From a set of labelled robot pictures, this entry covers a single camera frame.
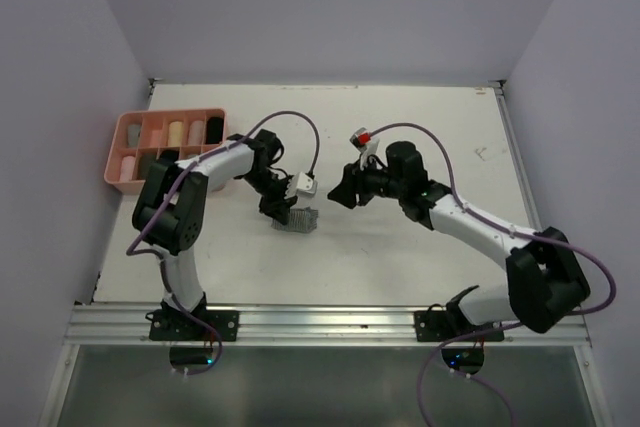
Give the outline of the grey striped underwear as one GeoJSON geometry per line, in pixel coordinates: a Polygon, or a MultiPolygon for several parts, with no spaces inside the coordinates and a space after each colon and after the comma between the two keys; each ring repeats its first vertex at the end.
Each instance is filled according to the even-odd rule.
{"type": "Polygon", "coordinates": [[[289,233],[308,234],[318,225],[319,212],[311,207],[292,208],[286,224],[273,220],[271,227],[275,230],[289,233]]]}

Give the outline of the beige navy-trimmed underwear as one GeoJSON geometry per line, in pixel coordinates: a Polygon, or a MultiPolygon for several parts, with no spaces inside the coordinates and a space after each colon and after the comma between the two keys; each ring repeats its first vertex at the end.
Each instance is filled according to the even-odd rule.
{"type": "Polygon", "coordinates": [[[182,145],[184,123],[182,121],[171,121],[167,130],[167,146],[180,147],[182,145]]]}

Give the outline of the plain grey underwear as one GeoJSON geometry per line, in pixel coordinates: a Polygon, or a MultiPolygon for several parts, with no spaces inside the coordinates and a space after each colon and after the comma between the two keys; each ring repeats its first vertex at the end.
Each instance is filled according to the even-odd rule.
{"type": "Polygon", "coordinates": [[[141,135],[142,125],[139,123],[132,123],[127,126],[126,129],[126,144],[128,148],[137,148],[139,145],[139,139],[141,135]]]}

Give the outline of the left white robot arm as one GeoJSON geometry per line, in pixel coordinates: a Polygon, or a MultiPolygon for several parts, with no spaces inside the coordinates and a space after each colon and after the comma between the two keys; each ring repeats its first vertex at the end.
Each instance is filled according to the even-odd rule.
{"type": "Polygon", "coordinates": [[[199,309],[206,294],[194,254],[208,194],[230,180],[243,180],[260,195],[259,212],[286,224],[297,197],[289,192],[290,179],[271,171],[283,152],[277,135],[261,130],[253,138],[236,134],[190,160],[160,159],[149,168],[132,216],[138,237],[126,254],[158,259],[163,305],[176,311],[172,326],[185,339],[201,337],[208,326],[207,314],[199,309]]]}

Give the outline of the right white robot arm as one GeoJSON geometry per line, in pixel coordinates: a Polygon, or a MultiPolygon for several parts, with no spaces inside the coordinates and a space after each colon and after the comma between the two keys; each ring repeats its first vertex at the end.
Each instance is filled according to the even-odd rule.
{"type": "Polygon", "coordinates": [[[482,222],[456,201],[449,186],[429,177],[411,142],[390,144],[385,165],[380,165],[377,141],[368,133],[355,135],[352,143],[359,159],[344,167],[329,200],[354,209],[375,197],[394,199],[411,221],[463,242],[504,271],[505,285],[472,285],[445,304],[444,323],[454,338],[468,339],[481,327],[504,321],[545,333],[590,296],[561,231],[518,231],[495,216],[482,222]]]}

